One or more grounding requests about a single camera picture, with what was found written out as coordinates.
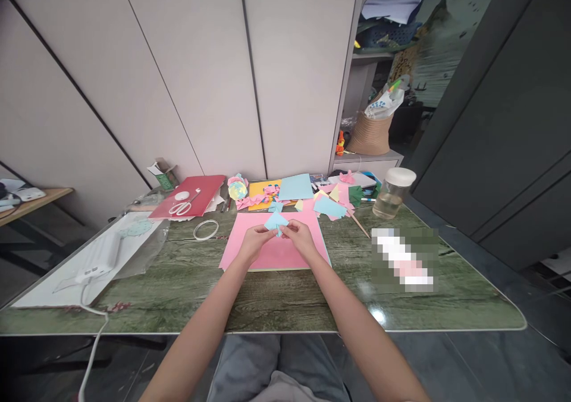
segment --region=tape roll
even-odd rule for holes
[[[198,229],[199,229],[201,226],[203,226],[204,224],[208,224],[209,222],[214,222],[214,223],[216,224],[216,228],[214,229],[214,232],[213,232],[211,235],[207,236],[207,237],[197,237],[197,236],[196,236],[196,231],[198,231]],[[218,228],[219,228],[219,225],[218,225],[218,223],[217,223],[214,219],[208,219],[208,220],[203,221],[203,222],[201,222],[200,224],[198,224],[198,225],[196,226],[196,228],[194,229],[192,235],[193,235],[194,238],[197,239],[198,241],[208,240],[209,238],[214,237],[214,235],[218,232]]]

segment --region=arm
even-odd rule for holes
[[[307,225],[292,219],[282,231],[311,267],[339,333],[375,397],[383,402],[429,402],[397,346],[317,252]]]
[[[186,401],[214,355],[238,291],[264,243],[277,230],[250,228],[232,264],[168,350],[140,401]]]

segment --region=table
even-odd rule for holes
[[[25,250],[47,250],[55,255],[66,258],[71,252],[65,248],[57,245],[52,240],[36,231],[33,227],[18,219],[26,216],[28,213],[33,212],[53,201],[56,201],[63,196],[73,192],[71,188],[52,188],[44,189],[45,197],[21,204],[16,211],[13,209],[0,213],[0,227],[7,225],[14,231],[20,233],[25,238],[28,238],[33,243],[2,243],[0,244],[0,258],[17,265],[29,272],[38,276],[44,276],[48,270],[43,269],[34,263],[22,258],[21,256],[13,253]]]
[[[295,211],[292,206],[284,212]],[[212,290],[218,264],[237,212],[207,213],[171,223],[168,240],[144,275],[115,281],[95,308],[122,306],[110,314],[106,334],[178,334]],[[392,221],[375,217],[371,206],[355,210],[371,228],[426,228],[407,207]],[[193,230],[216,219],[215,238],[196,241]],[[371,241],[352,219],[319,223],[331,263],[371,311],[382,313],[387,331],[523,329],[520,311],[448,244],[438,246],[438,291],[405,293],[397,285],[371,284]],[[145,243],[152,244],[153,236]],[[80,309],[11,309],[0,312],[0,334],[95,334],[101,318]],[[331,312],[310,270],[248,273],[228,320],[227,332],[336,332]]]

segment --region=hand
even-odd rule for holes
[[[260,250],[264,244],[275,237],[278,230],[268,230],[263,225],[249,228],[244,235],[242,246],[236,257],[244,259],[251,265],[260,255]]]
[[[308,256],[317,253],[317,248],[313,242],[313,237],[311,236],[311,231],[309,227],[295,219],[292,219],[287,227],[281,226],[282,238],[290,238],[293,241],[293,245],[302,254],[302,256],[307,260]]]

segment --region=plastic bottle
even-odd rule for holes
[[[373,205],[373,213],[383,219],[393,219],[404,197],[409,192],[410,186],[416,179],[416,173],[402,167],[393,167],[387,171],[385,180],[382,182],[381,191],[377,201]]]

